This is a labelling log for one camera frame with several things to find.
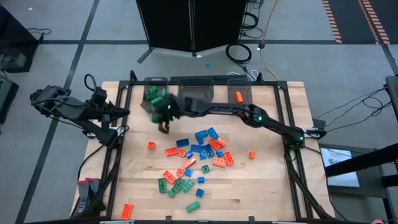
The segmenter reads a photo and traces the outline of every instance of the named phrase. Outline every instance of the wooden tabletop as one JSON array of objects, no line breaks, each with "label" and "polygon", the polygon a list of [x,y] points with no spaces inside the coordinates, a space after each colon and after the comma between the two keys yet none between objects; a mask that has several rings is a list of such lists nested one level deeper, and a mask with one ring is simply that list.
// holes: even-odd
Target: wooden tabletop
[{"label": "wooden tabletop", "polygon": [[[303,83],[288,82],[288,84],[295,124],[301,128],[312,127],[312,117]],[[108,92],[108,100],[116,101],[118,85],[118,82],[103,83],[102,87]],[[255,216],[259,221],[295,220],[280,135],[266,128],[250,128],[237,117],[220,115],[195,119],[182,118],[171,122],[170,134],[162,134],[157,130],[157,124],[152,123],[150,116],[140,107],[143,92],[143,85],[132,88],[131,114],[127,121],[130,130],[124,138],[112,219],[120,219],[124,204],[131,203],[134,205],[132,220],[164,220],[167,215],[171,215],[173,220],[245,221],[248,220],[248,216]],[[169,86],[169,92],[177,94],[177,86]],[[252,100],[254,104],[265,109],[271,118],[278,120],[272,86],[252,86]],[[228,102],[227,86],[214,86],[213,102]],[[285,122],[288,123],[283,98],[281,102]],[[210,127],[213,127],[226,141],[223,151],[231,153],[235,164],[225,168],[217,167],[211,164],[212,159],[201,161],[198,153],[194,152],[197,162],[192,165],[192,179],[195,181],[192,189],[187,193],[181,191],[174,198],[169,198],[167,193],[160,194],[158,179],[163,178],[166,170],[176,176],[177,169],[183,169],[183,163],[186,161],[179,156],[166,157],[165,149],[174,147],[178,139],[189,138],[191,144],[197,144],[195,133]],[[147,148],[149,141],[156,142],[156,149]],[[305,142],[308,147],[319,150],[316,140],[306,139]],[[99,146],[97,139],[89,140],[86,156]],[[251,150],[257,152],[255,159],[249,158]],[[103,149],[87,161],[81,170],[80,179],[101,177],[105,151]],[[334,216],[328,198],[321,157],[306,149],[302,149],[302,157],[309,190],[326,212]],[[203,165],[210,166],[209,173],[203,174],[201,171]],[[205,177],[204,184],[197,182],[197,177],[201,176]],[[172,185],[167,183],[167,189],[171,188]],[[195,196],[197,188],[205,191],[203,198]],[[305,217],[303,197],[298,187],[297,192],[302,216]],[[104,194],[105,204],[108,197],[109,187]],[[199,201],[201,207],[187,213],[186,206],[195,201]]]}]

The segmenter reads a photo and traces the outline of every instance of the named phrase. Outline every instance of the red object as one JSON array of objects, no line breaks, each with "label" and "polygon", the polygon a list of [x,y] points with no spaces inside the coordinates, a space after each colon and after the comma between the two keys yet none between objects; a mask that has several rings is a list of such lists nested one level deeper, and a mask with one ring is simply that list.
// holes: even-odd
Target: red object
[{"label": "red object", "polygon": [[256,152],[255,151],[250,151],[250,159],[256,158]]},{"label": "red object", "polygon": [[164,178],[166,178],[166,180],[170,183],[170,184],[174,184],[174,182],[176,181],[176,178],[173,176],[172,173],[170,173],[168,170],[166,172],[164,172],[163,174]]},{"label": "red object", "polygon": [[184,167],[188,168],[190,167],[194,162],[196,162],[197,160],[195,158],[191,158],[189,159],[187,162],[184,163]]},{"label": "red object", "polygon": [[209,145],[211,145],[213,147],[213,149],[216,149],[216,150],[221,148],[221,144],[217,140],[214,140],[214,139],[210,139]]},{"label": "red object", "polygon": [[177,176],[179,176],[179,177],[183,177],[184,173],[185,173],[185,171],[183,169],[178,169],[177,170]]},{"label": "red object", "polygon": [[122,219],[123,220],[129,220],[130,219],[130,215],[132,212],[132,206],[131,204],[124,204],[124,209],[122,212]]},{"label": "red object", "polygon": [[224,159],[214,158],[213,165],[216,165],[219,167],[226,167],[226,161]]},{"label": "red object", "polygon": [[185,152],[185,150],[180,149],[180,151],[178,152],[178,155],[181,156],[182,158],[184,158],[185,155],[186,155],[186,153],[187,153],[187,152]]},{"label": "red object", "polygon": [[172,156],[172,155],[177,155],[177,154],[178,154],[177,147],[166,149],[166,156]]},{"label": "red object", "polygon": [[155,149],[156,144],[154,142],[148,142],[148,149]]},{"label": "red object", "polygon": [[232,158],[230,152],[224,152],[224,158],[225,158],[227,165],[230,166],[230,165],[234,164],[234,159]]}]

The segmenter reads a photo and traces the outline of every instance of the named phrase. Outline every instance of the lego brick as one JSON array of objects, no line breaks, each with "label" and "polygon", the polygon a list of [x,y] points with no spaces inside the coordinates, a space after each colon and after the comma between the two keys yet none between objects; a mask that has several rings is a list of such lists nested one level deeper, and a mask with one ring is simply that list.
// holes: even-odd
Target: lego brick
[{"label": "lego brick", "polygon": [[192,204],[187,206],[187,212],[192,212],[195,209],[200,207],[200,203],[199,202],[193,202]]},{"label": "lego brick", "polygon": [[124,204],[124,208],[123,208],[121,219],[123,219],[123,220],[129,220],[130,219],[130,215],[131,215],[131,212],[132,212],[132,207],[133,207],[133,205],[131,205],[131,204]]},{"label": "lego brick", "polygon": [[233,165],[234,164],[234,159],[232,158],[232,155],[230,152],[224,153],[224,159],[226,161],[227,165]]},{"label": "lego brick", "polygon": [[213,165],[219,167],[226,167],[226,161],[224,159],[215,158],[213,159]]},{"label": "lego brick", "polygon": [[223,151],[221,149],[219,149],[216,151],[216,154],[218,157],[221,157],[221,156],[223,156]]},{"label": "lego brick", "polygon": [[221,147],[224,147],[226,145],[226,142],[220,137],[218,137],[217,141],[221,145]]},{"label": "lego brick", "polygon": [[164,172],[163,174],[164,178],[166,178],[166,180],[170,183],[170,184],[174,184],[174,182],[176,181],[176,178],[173,176],[172,173],[170,173],[168,170],[166,172]]},{"label": "lego brick", "polygon": [[212,158],[214,156],[214,152],[211,149],[209,144],[207,144],[206,146],[203,146],[203,149],[205,150],[207,157]]},{"label": "lego brick", "polygon": [[198,189],[198,190],[197,190],[197,193],[196,193],[195,195],[198,196],[198,197],[203,197],[203,194],[204,194],[204,193],[205,193],[204,190]]},{"label": "lego brick", "polygon": [[193,174],[193,169],[186,169],[186,170],[185,170],[185,175],[191,177],[192,174]]},{"label": "lego brick", "polygon": [[243,97],[242,93],[240,91],[235,92],[235,99],[237,103],[242,103],[243,102]]},{"label": "lego brick", "polygon": [[256,152],[255,151],[250,151],[249,157],[250,157],[250,159],[256,158]]},{"label": "lego brick", "polygon": [[209,135],[212,139],[218,139],[218,134],[217,134],[216,130],[214,130],[214,128],[209,128],[207,130],[207,133],[209,133]]},{"label": "lego brick", "polygon": [[205,177],[198,177],[198,183],[204,183]]},{"label": "lego brick", "polygon": [[166,179],[161,178],[161,179],[158,179],[157,181],[158,181],[158,185],[159,185],[159,192],[166,193],[166,191],[167,191]]},{"label": "lego brick", "polygon": [[173,191],[173,189],[169,190],[169,197],[174,197],[174,191]]},{"label": "lego brick", "polygon": [[154,142],[148,142],[148,149],[155,149],[156,144]]},{"label": "lego brick", "polygon": [[185,156],[189,159],[193,156],[193,154],[191,151],[188,151]]},{"label": "lego brick", "polygon": [[189,179],[189,180],[185,181],[185,183],[181,186],[181,190],[182,190],[184,193],[187,193],[187,192],[189,191],[189,189],[191,189],[191,187],[192,187],[194,184],[195,184],[194,181],[191,180],[191,179]]},{"label": "lego brick", "polygon": [[178,169],[177,170],[177,176],[179,176],[179,177],[183,177],[184,173],[185,173],[185,171],[183,169]]},{"label": "lego brick", "polygon": [[209,145],[215,150],[219,150],[221,148],[221,144],[217,140],[214,140],[214,139],[210,139]]},{"label": "lego brick", "polygon": [[183,180],[181,177],[179,177],[172,190],[175,193],[179,193],[181,190],[181,186],[184,184],[184,182],[185,182],[185,180]]},{"label": "lego brick", "polygon": [[203,146],[199,145],[191,145],[192,152],[203,152]]},{"label": "lego brick", "polygon": [[185,158],[186,153],[187,153],[187,152],[185,152],[185,150],[180,149],[179,152],[178,152],[178,155],[179,155],[180,157],[182,157],[182,158]]},{"label": "lego brick", "polygon": [[166,156],[172,156],[172,155],[177,155],[177,154],[178,154],[177,147],[166,149]]},{"label": "lego brick", "polygon": [[184,163],[184,168],[190,167],[193,163],[195,163],[197,160],[195,158],[189,159],[187,162]]},{"label": "lego brick", "polygon": [[206,159],[206,153],[204,153],[204,152],[201,152],[199,156],[200,156],[201,160]]},{"label": "lego brick", "polygon": [[176,143],[177,147],[189,146],[189,139],[180,139],[180,140],[177,140],[175,143]]},{"label": "lego brick", "polygon": [[208,165],[205,165],[205,166],[201,167],[201,171],[202,171],[204,174],[206,174],[206,173],[210,172],[210,168],[209,168]]}]

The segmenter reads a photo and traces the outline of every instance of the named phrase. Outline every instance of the red lego brick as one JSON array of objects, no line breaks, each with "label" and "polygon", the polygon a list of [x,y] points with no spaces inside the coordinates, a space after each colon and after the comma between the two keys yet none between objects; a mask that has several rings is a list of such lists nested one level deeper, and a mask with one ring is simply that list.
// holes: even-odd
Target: red lego brick
[{"label": "red lego brick", "polygon": [[218,150],[221,148],[221,144],[217,140],[214,140],[214,139],[209,140],[209,145],[211,145],[213,147],[213,149],[215,149],[215,150]]},{"label": "red lego brick", "polygon": [[224,152],[224,158],[225,158],[227,165],[230,166],[230,165],[234,164],[234,159],[232,158],[230,152]]},{"label": "red lego brick", "polygon": [[155,149],[156,144],[154,142],[148,142],[148,149]]},{"label": "red lego brick", "polygon": [[219,167],[226,167],[226,161],[224,159],[215,158],[213,159],[213,165]]},{"label": "red lego brick", "polygon": [[166,172],[164,172],[163,174],[164,178],[166,178],[166,180],[170,183],[170,184],[174,184],[174,182],[177,180],[172,173],[170,173],[168,170]]},{"label": "red lego brick", "polygon": [[179,176],[179,177],[183,177],[184,173],[185,173],[185,171],[183,169],[178,169],[177,170],[177,176]]},{"label": "red lego brick", "polygon": [[185,150],[180,149],[180,151],[178,152],[178,155],[181,156],[182,158],[185,158],[187,152],[185,152]]},{"label": "red lego brick", "polygon": [[177,147],[166,149],[166,156],[172,156],[172,155],[177,155],[177,154],[178,154],[178,148]]}]

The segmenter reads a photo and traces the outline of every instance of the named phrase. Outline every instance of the orange lego brick in bin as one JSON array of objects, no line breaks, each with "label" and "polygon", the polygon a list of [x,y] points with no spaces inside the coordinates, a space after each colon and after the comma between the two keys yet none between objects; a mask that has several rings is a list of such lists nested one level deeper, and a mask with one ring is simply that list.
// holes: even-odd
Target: orange lego brick in bin
[{"label": "orange lego brick in bin", "polygon": [[148,149],[155,149],[156,144],[154,142],[148,142]]},{"label": "orange lego brick in bin", "polygon": [[164,178],[166,178],[166,180],[170,183],[170,184],[174,184],[174,182],[177,180],[173,174],[171,174],[168,170],[166,172],[164,172],[163,174]]},{"label": "orange lego brick in bin", "polygon": [[178,152],[178,155],[179,155],[180,157],[182,157],[182,158],[185,158],[186,153],[187,153],[187,152],[185,152],[185,150],[180,149],[180,151]]},{"label": "orange lego brick in bin", "polygon": [[166,149],[166,156],[172,156],[172,155],[177,155],[177,154],[178,154],[178,148],[177,147]]},{"label": "orange lego brick in bin", "polygon": [[129,220],[131,212],[132,212],[132,205],[131,204],[124,204],[124,209],[123,209],[123,212],[122,212],[121,219]]},{"label": "orange lego brick in bin", "polygon": [[240,91],[235,92],[235,98],[237,103],[242,103],[243,102],[243,97],[242,93]]},{"label": "orange lego brick in bin", "polygon": [[256,152],[255,151],[250,151],[250,159],[256,158]]},{"label": "orange lego brick in bin", "polygon": [[195,158],[189,159],[187,162],[184,163],[184,167],[188,168],[190,167],[193,163],[195,163],[197,160]]},{"label": "orange lego brick in bin", "polygon": [[226,161],[224,159],[215,158],[213,159],[213,165],[219,167],[226,167]]}]

